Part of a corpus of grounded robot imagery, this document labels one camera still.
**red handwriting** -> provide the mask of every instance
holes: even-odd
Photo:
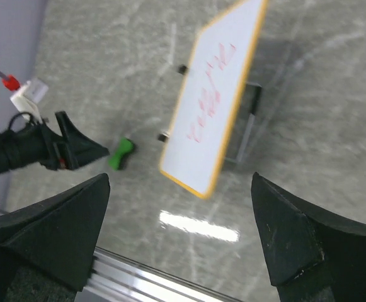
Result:
[[[216,70],[223,71],[225,67],[231,61],[234,53],[236,52],[235,46],[230,44],[228,51],[226,52],[225,46],[219,43],[219,56],[214,56],[210,62],[207,62],[205,74],[207,75],[210,89],[202,87],[201,96],[198,99],[198,107],[200,113],[197,116],[197,120],[191,122],[188,139],[194,140],[197,143],[202,141],[202,134],[207,125],[207,118],[213,118],[217,112],[218,105],[220,104],[220,92],[217,89],[212,72]]]

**robotic hand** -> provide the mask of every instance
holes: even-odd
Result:
[[[0,72],[5,86],[7,77]],[[24,129],[13,131],[15,119],[28,115]],[[84,136],[64,111],[56,112],[61,134],[54,133],[45,120],[30,112],[19,112],[9,122],[8,129],[0,133],[0,173],[39,162],[50,170],[76,170],[109,154],[108,149]]]

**metal stand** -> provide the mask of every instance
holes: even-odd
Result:
[[[180,65],[177,68],[177,72],[179,74],[186,74],[188,71],[188,67],[186,65]],[[254,88],[254,93],[253,95],[249,98],[249,111],[248,111],[248,120],[247,120],[247,124],[246,124],[246,128],[244,129],[244,133],[243,136],[241,138],[241,142],[239,145],[239,149],[237,151],[237,154],[235,157],[225,157],[225,160],[228,162],[233,162],[235,164],[238,164],[242,161],[245,151],[246,151],[246,147],[248,146],[248,142],[250,139],[250,134],[251,134],[251,129],[254,125],[254,121],[255,121],[255,117],[256,117],[256,112],[258,109],[258,104],[260,103],[260,99],[261,99],[261,95],[262,95],[262,91],[263,88],[261,87],[261,85],[257,84],[257,83],[252,83],[252,82],[247,82],[246,83],[246,88],[249,87],[253,87]],[[169,131],[162,131],[158,136],[157,136],[157,140],[161,141],[161,142],[166,142],[167,139],[169,138]]]

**white board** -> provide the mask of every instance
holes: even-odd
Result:
[[[237,3],[194,44],[160,170],[200,198],[216,186],[267,0]]]

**green eraser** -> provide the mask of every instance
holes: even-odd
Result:
[[[135,144],[126,137],[121,138],[114,155],[108,160],[108,164],[114,170],[125,168],[128,156],[135,150]]]

